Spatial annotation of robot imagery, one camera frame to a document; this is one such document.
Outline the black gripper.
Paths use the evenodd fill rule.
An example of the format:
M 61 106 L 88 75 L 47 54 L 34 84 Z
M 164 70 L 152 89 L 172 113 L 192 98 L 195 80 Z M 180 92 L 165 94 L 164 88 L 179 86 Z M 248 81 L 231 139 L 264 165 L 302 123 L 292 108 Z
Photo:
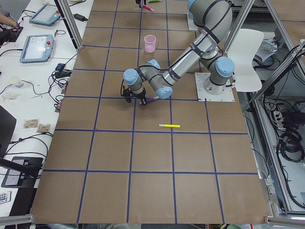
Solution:
M 140 104 L 146 105 L 146 90 L 143 85 L 139 89 L 132 90 L 130 87 L 125 88 L 124 85 L 121 86 L 121 96 L 124 97 L 126 102 L 131 103 L 132 98 L 136 97 L 140 99 Z

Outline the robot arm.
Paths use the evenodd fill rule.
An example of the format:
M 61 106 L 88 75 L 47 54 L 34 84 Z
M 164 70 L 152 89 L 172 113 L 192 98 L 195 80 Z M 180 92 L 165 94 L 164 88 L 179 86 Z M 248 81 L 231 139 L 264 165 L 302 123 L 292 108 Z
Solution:
M 218 52 L 217 45 L 227 35 L 232 23 L 231 5 L 227 0 L 190 0 L 187 9 L 201 34 L 186 48 L 181 56 L 167 69 L 161 69 L 155 59 L 144 65 L 128 69 L 123 73 L 121 96 L 130 103 L 138 98 L 147 104 L 148 82 L 160 99 L 173 93 L 173 85 L 197 62 L 201 62 L 210 76 L 204 81 L 204 89 L 212 95 L 219 95 L 234 73 L 234 62 Z

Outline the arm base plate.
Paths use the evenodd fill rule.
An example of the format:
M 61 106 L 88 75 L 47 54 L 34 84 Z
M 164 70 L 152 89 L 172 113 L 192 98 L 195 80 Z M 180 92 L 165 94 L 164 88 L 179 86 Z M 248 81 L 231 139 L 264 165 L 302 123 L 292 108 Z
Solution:
M 215 85 L 210 81 L 210 73 L 195 73 L 195 83 L 199 102 L 234 102 L 230 80 L 225 85 Z
M 195 23 L 193 21 L 193 18 L 190 17 L 189 13 L 186 14 L 186 17 L 187 17 L 188 30 L 189 31 L 197 31 L 198 27 L 195 25 Z

